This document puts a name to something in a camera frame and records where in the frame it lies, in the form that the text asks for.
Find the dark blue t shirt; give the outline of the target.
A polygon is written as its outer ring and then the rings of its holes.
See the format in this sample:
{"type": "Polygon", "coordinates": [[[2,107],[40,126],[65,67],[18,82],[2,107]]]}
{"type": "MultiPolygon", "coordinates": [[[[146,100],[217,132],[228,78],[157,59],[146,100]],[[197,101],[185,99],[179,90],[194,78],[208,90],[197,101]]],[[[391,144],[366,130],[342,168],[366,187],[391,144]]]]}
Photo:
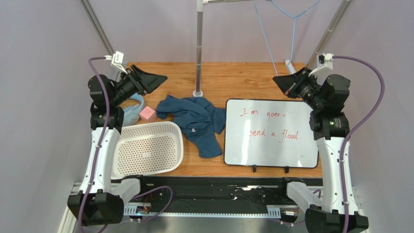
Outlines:
{"type": "Polygon", "coordinates": [[[185,138],[194,143],[202,158],[214,158],[223,151],[216,139],[225,128],[226,110],[218,108],[204,97],[176,98],[168,95],[156,107],[160,119],[173,116],[185,138]]]}

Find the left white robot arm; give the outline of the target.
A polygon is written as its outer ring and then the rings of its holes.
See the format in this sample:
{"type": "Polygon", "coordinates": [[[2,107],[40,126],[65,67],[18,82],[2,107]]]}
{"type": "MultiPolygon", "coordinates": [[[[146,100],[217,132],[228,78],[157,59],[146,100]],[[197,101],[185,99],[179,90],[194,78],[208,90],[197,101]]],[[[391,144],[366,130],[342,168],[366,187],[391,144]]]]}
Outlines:
{"type": "Polygon", "coordinates": [[[112,187],[111,172],[121,135],[124,110],[121,104],[134,94],[154,92],[167,76],[152,74],[133,65],[120,81],[96,73],[89,79],[92,144],[86,172],[78,193],[68,197],[67,206],[81,230],[86,226],[118,224],[125,205],[140,192],[137,176],[126,176],[112,187]]]}

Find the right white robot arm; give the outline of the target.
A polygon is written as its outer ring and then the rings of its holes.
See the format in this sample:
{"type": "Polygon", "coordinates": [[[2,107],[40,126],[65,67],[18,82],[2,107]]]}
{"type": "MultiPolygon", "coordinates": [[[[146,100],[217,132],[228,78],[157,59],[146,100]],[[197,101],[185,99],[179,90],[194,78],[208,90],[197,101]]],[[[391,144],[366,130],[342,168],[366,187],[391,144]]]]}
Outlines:
{"type": "Polygon", "coordinates": [[[369,220],[359,212],[350,180],[350,127],[343,113],[350,80],[329,75],[318,84],[312,70],[275,76],[273,81],[289,98],[300,98],[311,108],[310,129],[322,161],[323,195],[318,198],[303,182],[286,182],[287,197],[305,213],[310,233],[361,233],[369,220]]]}

